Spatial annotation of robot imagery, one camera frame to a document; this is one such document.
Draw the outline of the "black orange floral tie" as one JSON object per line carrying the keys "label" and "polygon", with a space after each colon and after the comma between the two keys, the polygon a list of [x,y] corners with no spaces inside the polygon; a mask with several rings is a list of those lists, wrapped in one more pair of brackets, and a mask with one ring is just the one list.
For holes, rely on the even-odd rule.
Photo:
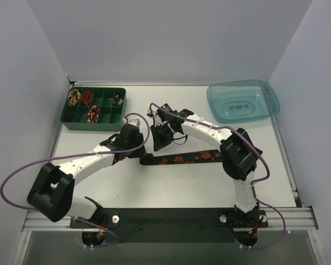
{"label": "black orange floral tie", "polygon": [[139,159],[139,163],[143,166],[181,165],[191,163],[216,162],[222,162],[222,157],[218,150],[203,150],[160,156],[155,156],[154,154],[147,153],[145,156]]}

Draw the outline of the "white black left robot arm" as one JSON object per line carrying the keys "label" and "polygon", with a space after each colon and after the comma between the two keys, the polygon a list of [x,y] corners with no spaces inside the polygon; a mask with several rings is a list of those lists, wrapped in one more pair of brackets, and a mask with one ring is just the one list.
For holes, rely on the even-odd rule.
{"label": "white black left robot arm", "polygon": [[43,165],[28,193],[27,202],[52,222],[65,216],[90,220],[102,206],[90,197],[75,195],[75,186],[99,170],[143,151],[142,143],[140,125],[127,123],[118,134],[88,152],[88,156],[60,165],[51,162]]}

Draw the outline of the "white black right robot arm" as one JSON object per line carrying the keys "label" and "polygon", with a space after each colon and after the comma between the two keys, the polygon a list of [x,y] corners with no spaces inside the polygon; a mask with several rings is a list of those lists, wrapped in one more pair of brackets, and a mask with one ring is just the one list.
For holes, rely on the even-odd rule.
{"label": "white black right robot arm", "polygon": [[190,110],[178,112],[164,105],[156,111],[149,109],[153,119],[151,132],[153,149],[159,151],[174,140],[174,134],[191,136],[219,151],[225,173],[233,179],[236,201],[235,224],[249,225],[260,222],[259,202],[254,189],[254,173],[257,161],[262,160],[262,151],[253,146],[248,133],[240,128],[217,126],[205,121]]}

